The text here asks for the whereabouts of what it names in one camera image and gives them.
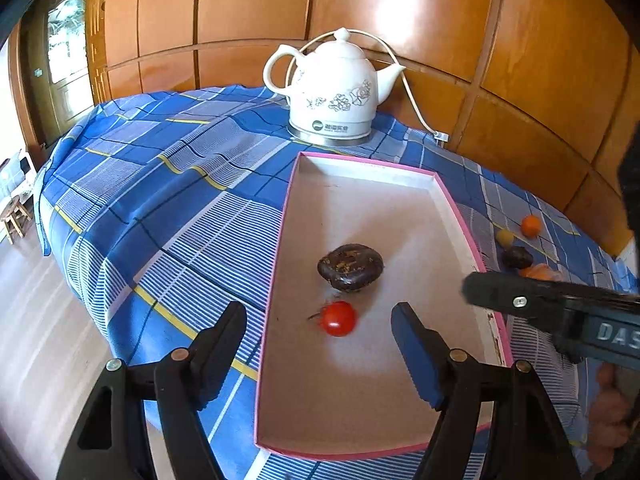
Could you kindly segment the person's right hand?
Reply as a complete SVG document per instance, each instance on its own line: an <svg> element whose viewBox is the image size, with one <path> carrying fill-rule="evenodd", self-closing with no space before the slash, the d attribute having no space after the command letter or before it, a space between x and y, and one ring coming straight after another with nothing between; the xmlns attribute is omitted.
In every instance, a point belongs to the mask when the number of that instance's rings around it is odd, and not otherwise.
<svg viewBox="0 0 640 480"><path fill-rule="evenodd" d="M586 450L597 472L612 465L615 451L628 441L630 435L626 420L631 407L615 385L615 372L614 364L600 365L597 372L600 392L589 409Z"/></svg>

